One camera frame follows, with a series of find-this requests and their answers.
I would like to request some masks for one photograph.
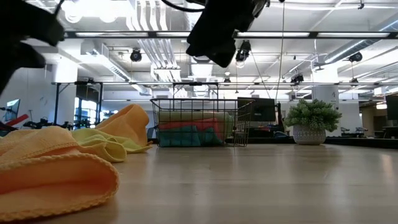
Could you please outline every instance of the table surface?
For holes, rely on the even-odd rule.
[[[396,164],[351,146],[154,146],[115,164],[107,204],[35,223],[397,223]]]

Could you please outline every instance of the monitor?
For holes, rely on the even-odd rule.
[[[255,100],[252,103],[251,121],[276,121],[275,99],[238,97],[239,108],[247,103],[244,100]]]
[[[5,122],[17,119],[18,110],[19,110],[19,102],[20,102],[20,99],[7,102],[6,115],[4,116]]]
[[[387,119],[398,120],[398,95],[386,96]]]

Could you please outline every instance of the black wire basket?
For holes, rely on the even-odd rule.
[[[245,147],[255,100],[151,99],[160,147]]]

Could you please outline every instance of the green plant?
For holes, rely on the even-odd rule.
[[[301,99],[297,106],[290,107],[285,124],[287,126],[303,125],[310,129],[324,129],[332,132],[337,129],[340,118],[341,113],[333,109],[331,103],[319,100],[307,102]]]

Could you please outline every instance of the orange microfiber towel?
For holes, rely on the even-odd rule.
[[[139,146],[147,145],[148,114],[139,105],[129,105],[95,127],[106,134],[132,139]]]
[[[81,150],[71,132],[59,127],[0,139],[0,222],[75,212],[112,197],[116,169]]]

